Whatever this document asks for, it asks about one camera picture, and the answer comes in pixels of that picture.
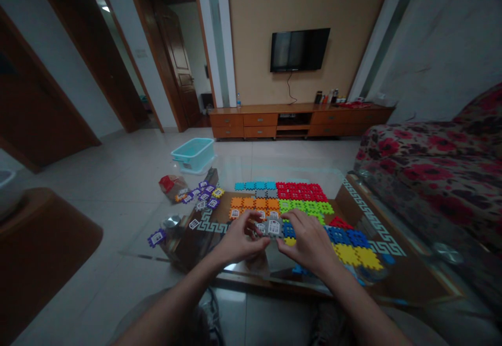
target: doorway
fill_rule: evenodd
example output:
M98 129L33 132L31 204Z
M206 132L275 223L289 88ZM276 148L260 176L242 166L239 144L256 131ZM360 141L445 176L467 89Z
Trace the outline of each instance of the doorway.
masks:
M178 130L207 126L202 95L214 91L198 0L134 3Z
M127 133L163 128L109 0L48 0Z
M0 8L0 148L37 173L100 144Z

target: hand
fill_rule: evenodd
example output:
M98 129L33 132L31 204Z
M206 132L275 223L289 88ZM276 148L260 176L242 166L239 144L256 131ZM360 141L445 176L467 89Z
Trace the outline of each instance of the hand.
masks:
M291 222L296 233L296 244L290 247L278 239L280 252L309 269L323 281L329 273L342 266L328 233L316 217L307 216L298 209L284 213L281 217Z
M226 266L232 262L240 262L267 248L270 239L262 237L254 222L259 218L260 213L257 211L246 210L231 223L226 235L213 250L222 264Z

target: tv screen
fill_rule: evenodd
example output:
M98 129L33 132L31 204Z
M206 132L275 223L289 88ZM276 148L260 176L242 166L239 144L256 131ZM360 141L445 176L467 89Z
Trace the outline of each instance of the tv screen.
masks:
M273 33L270 71L321 69L329 30L329 28L324 28Z

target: wooden tv cabinet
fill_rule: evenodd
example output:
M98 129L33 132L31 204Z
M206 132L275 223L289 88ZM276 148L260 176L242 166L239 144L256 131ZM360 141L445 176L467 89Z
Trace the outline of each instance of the wooden tv cabinet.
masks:
M229 138L276 138L359 136L371 126L385 124L394 108L371 105L348 109L332 105L293 105L216 108L210 114L213 136Z

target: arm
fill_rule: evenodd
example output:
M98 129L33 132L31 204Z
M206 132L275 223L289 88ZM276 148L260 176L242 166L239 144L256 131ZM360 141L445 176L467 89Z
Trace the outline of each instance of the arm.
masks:
M352 320L354 334L360 344L411 345L341 264L317 218L309 217L298 209L284 213L282 217L290 220L296 233L296 244L290 247L278 240L279 250L324 282Z
M269 238L255 240L253 236L253 231L259 236L261 232L248 219L258 219L259 216L258 212L246 210L232 222L229 231L213 251L145 312L114 345L163 346L174 341L180 327L216 275L230 263L263 251L270 243Z

